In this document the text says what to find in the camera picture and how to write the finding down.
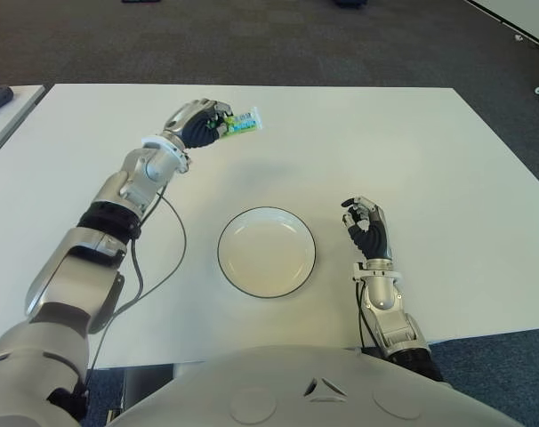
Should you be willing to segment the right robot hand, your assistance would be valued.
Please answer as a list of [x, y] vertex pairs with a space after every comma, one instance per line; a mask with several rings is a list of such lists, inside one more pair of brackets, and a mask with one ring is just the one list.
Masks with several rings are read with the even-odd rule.
[[346, 213], [342, 222], [350, 239], [367, 260], [392, 260], [390, 239], [383, 210], [366, 197], [351, 197], [342, 202]]

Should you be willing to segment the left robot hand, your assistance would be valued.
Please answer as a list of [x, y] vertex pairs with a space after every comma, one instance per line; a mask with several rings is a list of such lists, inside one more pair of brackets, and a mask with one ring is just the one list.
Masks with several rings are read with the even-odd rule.
[[161, 135], [170, 141], [177, 139], [186, 149], [211, 145], [228, 131], [225, 122], [232, 117], [231, 106], [209, 99], [184, 104], [165, 123]]

